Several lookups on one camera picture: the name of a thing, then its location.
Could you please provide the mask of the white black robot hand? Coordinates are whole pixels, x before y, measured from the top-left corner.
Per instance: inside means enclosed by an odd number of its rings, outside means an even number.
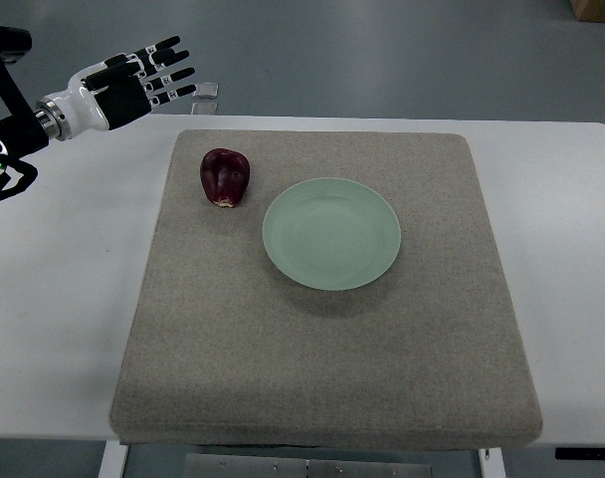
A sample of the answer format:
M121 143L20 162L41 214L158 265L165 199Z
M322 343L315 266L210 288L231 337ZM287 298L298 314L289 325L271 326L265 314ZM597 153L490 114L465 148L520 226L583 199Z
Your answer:
M190 84L169 90L167 86L195 73L188 67L174 73L163 70L189 57L187 50L172 49L180 42L172 36L130 54L117 54L73 75L68 87L37 102L35 116L49 139L65 141L88 130L120 128L159 107L196 92ZM140 78L135 76L144 72Z

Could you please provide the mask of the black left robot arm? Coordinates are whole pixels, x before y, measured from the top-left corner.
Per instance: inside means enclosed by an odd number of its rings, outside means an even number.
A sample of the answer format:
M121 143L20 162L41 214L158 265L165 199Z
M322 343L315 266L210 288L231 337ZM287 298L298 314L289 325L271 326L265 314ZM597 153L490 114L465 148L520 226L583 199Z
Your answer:
M87 67L70 78L65 90L30 107L8 67L31 50L32 37L26 30L0 26L0 98L9 111L0 119L0 202L32 185L38 170L25 158L51 140L115 130L195 93L194 85L176 85L195 72L173 68L189 56L177 50L179 42L174 36Z

